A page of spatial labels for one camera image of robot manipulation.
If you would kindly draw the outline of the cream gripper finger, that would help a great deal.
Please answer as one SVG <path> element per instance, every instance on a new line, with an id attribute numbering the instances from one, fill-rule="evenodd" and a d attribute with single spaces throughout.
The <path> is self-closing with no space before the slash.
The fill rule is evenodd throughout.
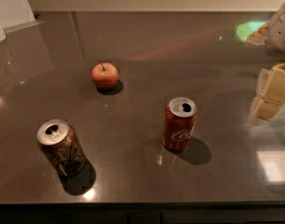
<path id="1" fill-rule="evenodd" d="M 257 119 L 271 120 L 280 109 L 281 105 L 264 100 L 261 96 L 255 96 L 250 107 L 250 116 Z"/>
<path id="2" fill-rule="evenodd" d="M 261 70 L 256 93 L 265 101 L 278 105 L 285 104 L 285 63 Z"/>

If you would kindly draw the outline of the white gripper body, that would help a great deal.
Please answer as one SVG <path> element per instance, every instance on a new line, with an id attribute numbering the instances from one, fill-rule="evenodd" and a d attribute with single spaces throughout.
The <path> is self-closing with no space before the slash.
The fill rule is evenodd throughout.
<path id="1" fill-rule="evenodd" d="M 270 20 L 265 49 L 275 60 L 285 62 L 285 2 Z"/>

